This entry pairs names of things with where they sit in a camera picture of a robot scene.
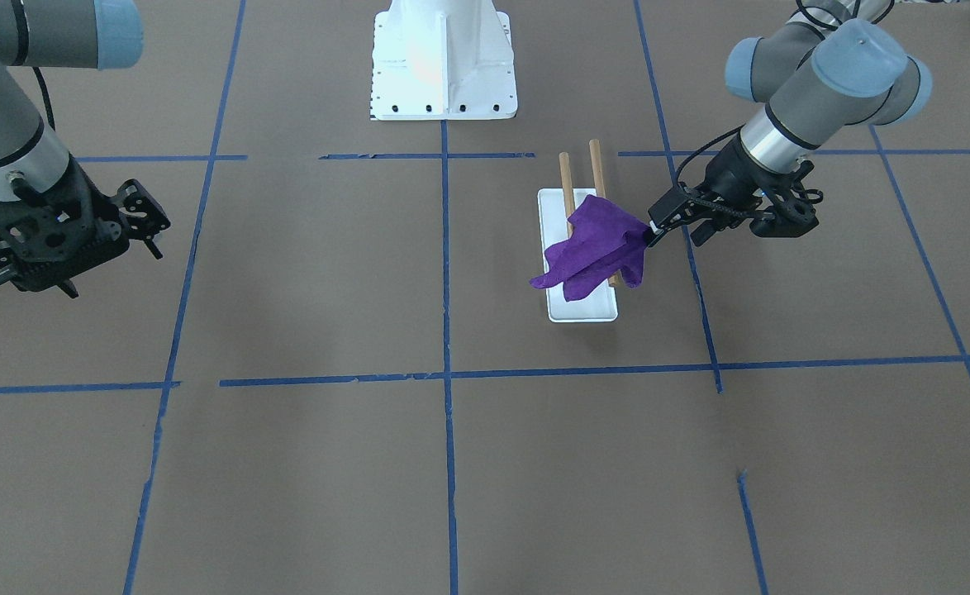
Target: purple cloth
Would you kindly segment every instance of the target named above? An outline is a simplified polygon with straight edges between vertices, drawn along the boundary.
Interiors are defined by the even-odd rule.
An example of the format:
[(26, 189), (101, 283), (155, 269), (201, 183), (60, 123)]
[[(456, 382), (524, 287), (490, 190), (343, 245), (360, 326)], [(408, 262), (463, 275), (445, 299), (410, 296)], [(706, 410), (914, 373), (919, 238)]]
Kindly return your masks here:
[(530, 281), (537, 289), (562, 286), (567, 302), (587, 298), (599, 283), (620, 270), (625, 285), (643, 283), (644, 233), (650, 227), (613, 202), (587, 195), (573, 215), (573, 236), (544, 250), (547, 274)]

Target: gray robot arm segment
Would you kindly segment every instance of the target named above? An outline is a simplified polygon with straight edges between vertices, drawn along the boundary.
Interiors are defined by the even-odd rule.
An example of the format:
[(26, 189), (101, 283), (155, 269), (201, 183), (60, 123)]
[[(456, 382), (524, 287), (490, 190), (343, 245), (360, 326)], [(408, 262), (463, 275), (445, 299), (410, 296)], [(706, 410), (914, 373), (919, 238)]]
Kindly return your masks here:
[(170, 221), (136, 180), (100, 193), (0, 60), (0, 283), (24, 291), (70, 278), (153, 239)]
[[(913, 116), (930, 88), (928, 69), (896, 39), (869, 21), (845, 21), (744, 126), (715, 140), (735, 137), (708, 163), (703, 182), (687, 188), (673, 180), (649, 210), (648, 245), (694, 221), (703, 221), (692, 233), (696, 245), (745, 220), (761, 237), (806, 234), (818, 226), (815, 204), (822, 200), (822, 192), (802, 184), (813, 169), (806, 157), (845, 125)], [(757, 210), (765, 199), (771, 206)]]
[(892, 0), (806, 0), (771, 37), (750, 37), (735, 45), (727, 58), (727, 89), (752, 102), (766, 102), (807, 56), (841, 23), (854, 18), (877, 22)]
[(127, 68), (144, 50), (131, 0), (0, 2), (0, 60), (36, 67)]

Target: brown floor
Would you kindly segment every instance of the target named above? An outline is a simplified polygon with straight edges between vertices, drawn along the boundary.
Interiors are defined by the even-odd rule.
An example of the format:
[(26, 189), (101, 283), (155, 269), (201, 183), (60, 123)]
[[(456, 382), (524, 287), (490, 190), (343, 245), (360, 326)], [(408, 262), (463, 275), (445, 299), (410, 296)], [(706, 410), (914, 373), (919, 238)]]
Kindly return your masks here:
[(134, 69), (46, 75), (174, 226), (0, 289), (0, 594), (970, 593), (970, 3), (886, 19), (934, 97), (824, 147), (817, 230), (672, 234), (598, 325), (527, 283), (558, 152), (646, 217), (794, 3), (497, 0), (519, 116), (444, 125), (368, 118), (389, 2), (138, 4)]

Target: white tray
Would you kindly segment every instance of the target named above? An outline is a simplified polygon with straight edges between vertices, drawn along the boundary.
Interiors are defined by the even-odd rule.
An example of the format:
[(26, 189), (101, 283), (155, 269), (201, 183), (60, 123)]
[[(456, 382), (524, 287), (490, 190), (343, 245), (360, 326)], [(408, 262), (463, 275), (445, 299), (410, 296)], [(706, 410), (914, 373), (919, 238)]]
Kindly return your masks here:
[[(584, 197), (595, 193), (595, 188), (575, 188), (573, 201), (577, 207)], [(537, 193), (540, 210), (541, 255), (550, 245), (558, 244), (569, 238), (565, 221), (565, 201), (561, 188), (543, 188)], [(544, 271), (548, 272), (548, 259), (544, 260)], [(583, 300), (567, 302), (562, 297), (562, 284), (546, 290), (548, 294), (548, 317), (551, 321), (614, 321), (617, 320), (617, 293), (607, 281)]]

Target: wooden stick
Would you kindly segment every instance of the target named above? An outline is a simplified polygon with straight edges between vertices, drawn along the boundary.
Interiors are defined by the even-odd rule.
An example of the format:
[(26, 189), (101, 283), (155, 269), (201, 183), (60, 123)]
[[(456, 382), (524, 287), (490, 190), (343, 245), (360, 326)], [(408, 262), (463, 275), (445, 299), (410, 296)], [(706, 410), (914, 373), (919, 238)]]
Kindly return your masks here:
[[(602, 179), (602, 146), (598, 139), (591, 139), (587, 149), (592, 154), (592, 177), (595, 178), (595, 196), (606, 198), (606, 182)], [(610, 275), (610, 287), (617, 287), (621, 274)]]
[[(565, 199), (565, 218), (569, 219), (569, 215), (573, 215), (576, 210), (576, 204), (573, 200), (573, 174), (569, 172), (569, 154), (568, 152), (560, 152), (558, 154), (558, 169), (562, 176), (562, 198)], [(569, 237), (573, 237), (573, 223), (565, 223)]]

